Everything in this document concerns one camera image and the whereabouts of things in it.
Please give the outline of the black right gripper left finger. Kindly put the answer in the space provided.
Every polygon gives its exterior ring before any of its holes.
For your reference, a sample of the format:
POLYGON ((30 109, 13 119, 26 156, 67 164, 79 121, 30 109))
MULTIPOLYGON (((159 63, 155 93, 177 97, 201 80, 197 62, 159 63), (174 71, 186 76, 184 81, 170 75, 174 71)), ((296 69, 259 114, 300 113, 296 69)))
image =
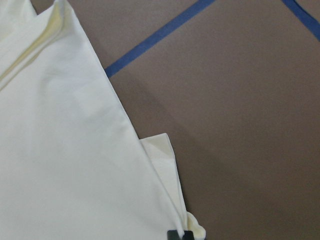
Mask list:
POLYGON ((179 234, 176 230, 167 231, 167 240, 179 240, 179 234))

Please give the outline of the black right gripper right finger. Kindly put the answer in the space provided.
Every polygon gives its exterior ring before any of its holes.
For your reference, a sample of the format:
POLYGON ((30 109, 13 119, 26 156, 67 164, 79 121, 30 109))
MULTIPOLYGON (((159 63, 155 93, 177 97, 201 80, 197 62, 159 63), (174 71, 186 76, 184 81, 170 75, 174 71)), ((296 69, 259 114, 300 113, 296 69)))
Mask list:
POLYGON ((192 231, 185 231, 182 240, 194 240, 194 234, 192 231))

